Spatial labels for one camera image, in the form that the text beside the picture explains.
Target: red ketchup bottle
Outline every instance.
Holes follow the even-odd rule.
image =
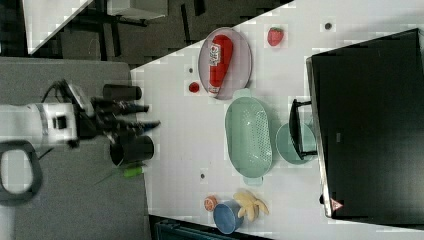
[[[216,97],[230,66],[233,42],[225,35],[216,35],[209,55],[209,96]]]

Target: warning label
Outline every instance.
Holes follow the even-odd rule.
[[[331,200],[331,208],[333,209],[333,211],[337,211],[338,209],[343,207],[343,205],[337,202],[336,200],[332,198],[330,198],[330,200]]]

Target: label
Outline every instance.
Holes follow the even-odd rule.
[[[336,200],[330,198],[331,201],[331,208],[333,209],[333,211],[337,211],[338,209],[342,208],[343,205],[339,202],[337,202]]]
[[[209,85],[209,88],[208,88],[209,92],[213,93],[213,94],[218,94],[219,89],[220,89],[219,87],[214,87],[214,86],[211,86],[211,85]]]
[[[211,50],[209,52],[209,65],[217,66],[221,61],[221,46],[215,43],[212,43]]]

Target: pink plate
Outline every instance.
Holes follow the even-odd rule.
[[[214,37],[220,34],[227,36],[233,42],[231,63],[216,96],[216,99],[227,100],[233,97],[234,91],[246,87],[252,72],[252,54],[246,39],[231,28],[218,28],[209,34],[199,55],[199,76],[206,91],[209,84],[209,49]]]

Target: blue cup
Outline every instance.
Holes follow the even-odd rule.
[[[230,200],[216,205],[213,211],[213,220],[216,227],[224,234],[231,234],[243,223],[244,217],[239,218],[240,205]]]

